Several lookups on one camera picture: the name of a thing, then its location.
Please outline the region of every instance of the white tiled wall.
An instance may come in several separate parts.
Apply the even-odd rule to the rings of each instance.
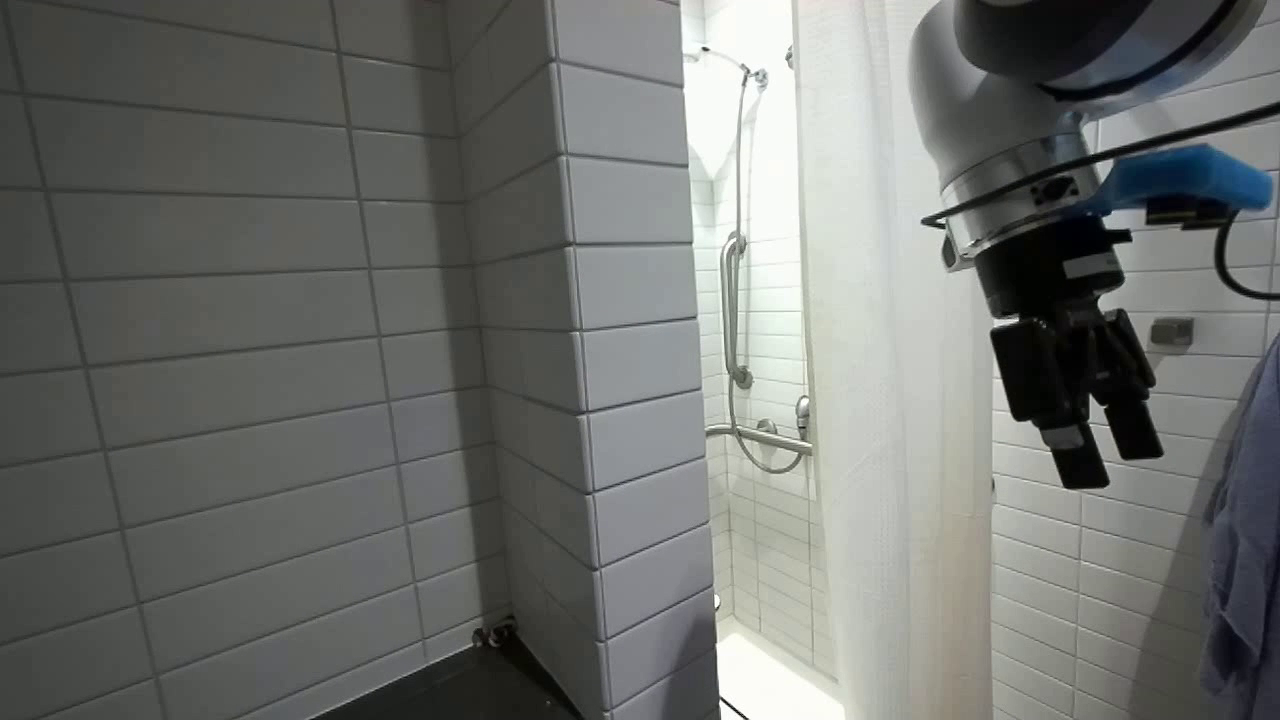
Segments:
[[[506,606],[447,19],[0,12],[0,715],[311,715]]]
[[[685,69],[694,117],[694,211],[698,211],[698,297],[705,340],[705,415],[728,426],[723,330],[722,330],[722,245],[738,225],[738,99],[740,74],[700,48],[718,48],[767,74],[750,96],[743,134],[743,362],[754,393],[738,393],[740,426],[774,422],[796,435],[796,401],[810,393],[806,362],[806,278],[799,278],[799,138],[793,6],[790,0],[694,0],[685,6]],[[815,472],[763,477],[734,440],[709,443],[718,490],[718,592],[722,616],[754,628],[811,672],[834,672],[827,592],[819,547]]]
[[[1280,96],[1276,24],[1208,81],[1108,119],[1122,144]],[[1276,167],[1276,126],[1221,138],[1221,150]],[[1129,283],[1117,304],[1140,320],[1193,317],[1189,353],[1151,353],[1151,401],[1165,459],[1122,466],[1114,490],[1064,494],[1042,435],[1013,426],[998,393],[998,712],[1008,720],[1206,720],[1206,501],[1221,481],[1233,411],[1276,335],[1276,313],[1233,297],[1211,278],[1211,237],[1140,233],[1122,249]],[[1235,278],[1276,283],[1276,211],[1248,218]]]
[[[519,636],[585,715],[713,710],[679,12],[457,0]]]

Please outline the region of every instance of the white curtain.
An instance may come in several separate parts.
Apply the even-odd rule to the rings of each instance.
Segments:
[[[847,720],[992,720],[992,362],[941,270],[909,46],[933,0],[796,0],[815,470]]]

